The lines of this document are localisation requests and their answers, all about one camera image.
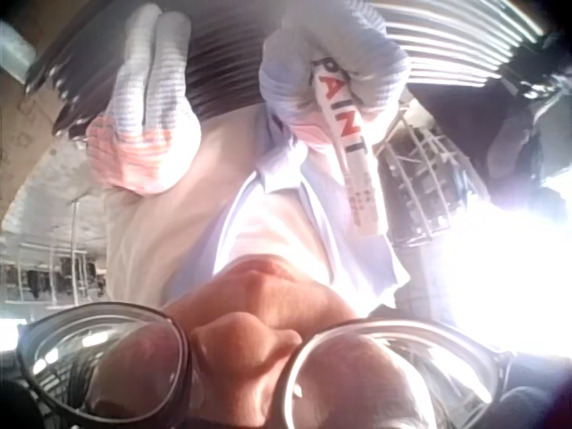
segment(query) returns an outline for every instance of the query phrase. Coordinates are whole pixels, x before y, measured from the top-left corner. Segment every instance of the hand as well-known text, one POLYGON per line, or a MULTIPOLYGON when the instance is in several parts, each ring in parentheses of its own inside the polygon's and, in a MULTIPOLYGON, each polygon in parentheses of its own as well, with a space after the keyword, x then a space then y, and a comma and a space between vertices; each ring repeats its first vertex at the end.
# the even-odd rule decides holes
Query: hand
POLYGON ((112 99, 88 128, 88 156, 106 184, 155 194, 181 179, 200 144, 198 118, 185 97, 190 22, 145 4, 127 33, 112 99))
POLYGON ((287 22, 265 42, 260 88, 269 106, 310 146, 329 143, 311 84, 312 61, 323 52, 347 73, 366 141, 378 143, 410 70, 405 51, 386 37, 383 17, 361 0, 291 0, 287 22))

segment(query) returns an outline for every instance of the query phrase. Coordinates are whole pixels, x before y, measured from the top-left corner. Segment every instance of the light blue shirt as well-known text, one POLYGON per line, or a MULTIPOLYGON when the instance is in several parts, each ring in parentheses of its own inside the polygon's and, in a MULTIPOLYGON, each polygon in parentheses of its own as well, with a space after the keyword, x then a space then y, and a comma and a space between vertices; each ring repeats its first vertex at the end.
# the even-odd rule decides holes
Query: light blue shirt
POLYGON ((238 213, 260 193, 294 189, 322 240, 331 268, 331 285, 361 315, 381 304, 384 292, 408 280, 385 236, 359 238, 352 232, 345 189, 307 159, 307 146, 263 115, 259 123, 256 170, 237 196, 210 223, 174 275, 165 301, 208 283, 228 264, 230 237, 238 213))

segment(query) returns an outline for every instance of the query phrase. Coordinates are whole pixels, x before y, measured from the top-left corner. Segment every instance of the glasses lens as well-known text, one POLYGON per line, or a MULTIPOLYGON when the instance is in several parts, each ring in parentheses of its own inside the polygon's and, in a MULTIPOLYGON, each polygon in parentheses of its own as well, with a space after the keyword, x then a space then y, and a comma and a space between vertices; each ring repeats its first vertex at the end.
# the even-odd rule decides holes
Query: glasses lens
POLYGON ((141 419, 171 398, 181 376, 181 337, 164 317, 114 304, 85 306, 33 325, 22 338, 25 370, 59 406, 104 420, 141 419))
POLYGON ((290 427, 464 428, 495 397, 499 370, 482 349, 419 326, 366 326, 302 350, 285 393, 290 427))

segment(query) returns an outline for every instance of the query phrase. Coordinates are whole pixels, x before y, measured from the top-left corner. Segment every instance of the person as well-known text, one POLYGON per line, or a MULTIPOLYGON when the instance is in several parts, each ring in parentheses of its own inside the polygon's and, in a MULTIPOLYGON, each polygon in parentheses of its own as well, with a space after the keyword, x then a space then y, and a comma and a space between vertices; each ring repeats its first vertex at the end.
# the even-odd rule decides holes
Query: person
MULTIPOLYGON (((368 2, 293 0, 283 28, 265 42, 265 103, 198 123, 185 98, 189 43, 185 15, 138 9, 112 100, 88 127, 88 157, 106 185, 106 288, 113 300, 163 307, 182 327, 201 385, 193 417, 257 427, 272 418, 277 380, 305 339, 366 316, 408 279, 386 237, 352 231, 310 83, 313 61, 324 52, 346 71, 369 144, 397 111, 410 65, 368 2)), ((90 406, 121 415, 106 393, 133 385, 134 373, 122 368, 135 356, 141 370, 160 370, 160 343, 139 349, 128 337, 117 345, 96 370, 90 406)), ((426 388, 411 387, 420 376, 403 359, 368 341, 332 350, 385 381, 356 386, 354 374, 335 366, 344 359, 310 364, 328 389, 302 386, 307 417, 297 427, 350 427, 352 417, 335 412, 350 398, 361 415, 379 415, 376 427, 434 427, 426 388), (354 353, 346 356, 348 347, 354 353), (385 400, 372 409, 368 397, 385 400)), ((150 400, 154 387, 139 391, 150 400)), ((145 400, 131 390, 123 397, 127 408, 145 400)))

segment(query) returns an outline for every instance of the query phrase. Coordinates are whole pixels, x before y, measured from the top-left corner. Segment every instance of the paint marker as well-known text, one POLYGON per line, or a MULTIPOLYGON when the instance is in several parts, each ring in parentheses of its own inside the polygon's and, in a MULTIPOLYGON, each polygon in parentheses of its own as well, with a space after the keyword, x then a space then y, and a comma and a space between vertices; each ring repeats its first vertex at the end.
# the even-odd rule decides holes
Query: paint marker
POLYGON ((349 90, 349 79, 330 57, 320 55, 313 65, 316 99, 332 133, 357 233, 361 237, 384 234, 387 216, 377 160, 364 139, 364 122, 349 90))

